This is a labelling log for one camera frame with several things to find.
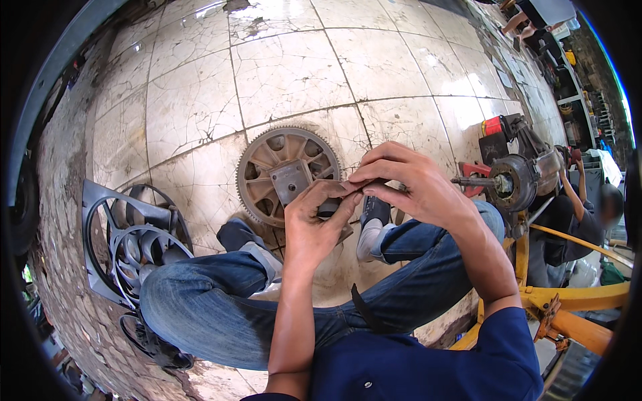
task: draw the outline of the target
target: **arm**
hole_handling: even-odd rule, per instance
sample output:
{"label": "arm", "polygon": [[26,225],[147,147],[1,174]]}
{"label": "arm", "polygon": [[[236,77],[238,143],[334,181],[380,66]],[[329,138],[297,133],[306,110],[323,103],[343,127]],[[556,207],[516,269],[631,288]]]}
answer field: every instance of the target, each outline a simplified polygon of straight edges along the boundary
{"label": "arm", "polygon": [[586,202],[586,175],[584,174],[584,162],[582,159],[575,162],[577,165],[577,171],[580,172],[580,182],[577,185],[580,188],[580,201],[582,204]]}
{"label": "arm", "polygon": [[577,221],[582,221],[582,218],[584,217],[584,202],[580,200],[580,198],[573,190],[573,187],[571,186],[571,183],[568,182],[568,178],[566,178],[566,173],[564,171],[560,171],[560,177],[562,178],[564,192],[566,192],[566,196],[571,199],[571,203],[573,204],[573,213],[575,215],[575,218],[577,218]]}
{"label": "arm", "polygon": [[486,316],[505,307],[521,307],[515,272],[501,244],[474,203],[450,183],[432,159],[396,142],[384,143],[363,157],[349,180],[357,184],[376,178],[400,181],[408,192],[369,183],[364,194],[377,196],[452,235],[468,277],[484,301]]}
{"label": "arm", "polygon": [[[336,181],[317,180],[285,208],[288,242],[281,295],[268,360],[266,393],[282,393],[305,400],[315,350],[312,280],[321,261],[339,240],[363,195],[350,193]],[[345,196],[333,216],[323,221],[317,209],[328,198]]]}

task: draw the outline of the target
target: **orange pipe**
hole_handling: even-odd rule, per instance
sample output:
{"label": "orange pipe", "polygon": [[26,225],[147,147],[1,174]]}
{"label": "orange pipe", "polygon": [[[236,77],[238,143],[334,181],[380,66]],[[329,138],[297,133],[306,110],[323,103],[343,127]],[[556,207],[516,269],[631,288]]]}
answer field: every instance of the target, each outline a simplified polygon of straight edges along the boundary
{"label": "orange pipe", "polygon": [[603,355],[613,337],[613,332],[600,325],[582,319],[570,312],[560,309],[551,321],[551,328],[564,337],[570,337],[584,345],[588,350]]}

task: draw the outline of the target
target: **right hand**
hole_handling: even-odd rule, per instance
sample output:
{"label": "right hand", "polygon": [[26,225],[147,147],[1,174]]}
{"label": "right hand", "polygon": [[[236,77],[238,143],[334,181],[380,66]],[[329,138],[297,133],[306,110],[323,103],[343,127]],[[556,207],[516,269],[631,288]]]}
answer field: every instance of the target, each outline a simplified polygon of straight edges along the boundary
{"label": "right hand", "polygon": [[359,183],[384,178],[403,183],[408,192],[381,183],[363,187],[364,195],[376,196],[413,218],[446,230],[460,217],[477,213],[474,203],[455,187],[437,163],[397,142],[386,142],[366,153],[349,181]]}

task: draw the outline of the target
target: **seated person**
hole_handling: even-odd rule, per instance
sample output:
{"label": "seated person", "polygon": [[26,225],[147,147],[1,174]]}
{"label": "seated person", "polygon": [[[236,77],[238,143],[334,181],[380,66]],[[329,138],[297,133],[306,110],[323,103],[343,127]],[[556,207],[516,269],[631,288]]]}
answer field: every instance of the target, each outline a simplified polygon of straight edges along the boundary
{"label": "seated person", "polygon": [[[285,208],[283,263],[233,218],[216,235],[226,253],[152,271],[141,289],[149,326],[194,356],[267,370],[265,392],[248,401],[537,400],[543,382],[497,209],[396,142],[368,152],[349,180],[317,180]],[[318,206],[338,197],[334,215],[319,219]],[[361,199],[357,258],[408,263],[361,295],[353,287],[343,305],[315,308],[315,270]],[[388,224],[391,204],[414,219]],[[278,303],[248,298],[279,277]],[[429,349],[408,335],[473,286],[485,315],[475,348]]]}
{"label": "seated person", "polygon": [[[622,217],[624,197],[614,185],[605,183],[600,189],[600,204],[596,210],[586,199],[584,163],[577,160],[576,165],[580,173],[579,185],[571,185],[562,170],[560,179],[563,188],[559,196],[546,207],[535,223],[601,246],[605,230],[617,224]],[[536,198],[529,209],[537,210],[548,198],[549,196]],[[556,235],[537,230],[532,230],[531,233],[527,279],[529,286],[559,287],[561,283],[550,282],[546,264],[560,266],[591,253],[589,248]]]}

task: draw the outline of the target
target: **jeans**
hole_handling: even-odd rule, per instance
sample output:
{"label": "jeans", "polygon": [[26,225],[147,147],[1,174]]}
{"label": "jeans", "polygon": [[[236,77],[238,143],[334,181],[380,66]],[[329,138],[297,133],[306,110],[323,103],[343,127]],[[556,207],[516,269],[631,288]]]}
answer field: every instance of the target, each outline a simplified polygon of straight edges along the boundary
{"label": "jeans", "polygon": [[[475,201],[499,241],[504,224],[489,203]],[[380,244],[387,263],[402,268],[364,291],[370,310],[400,333],[439,317],[472,285],[453,238],[443,228],[410,220],[387,232]],[[247,299],[266,284],[263,265],[249,252],[197,257],[153,271],[144,281],[140,305],[160,337],[202,359],[251,370],[267,370],[277,303]],[[314,308],[315,348],[357,330],[369,330],[352,301]]]}

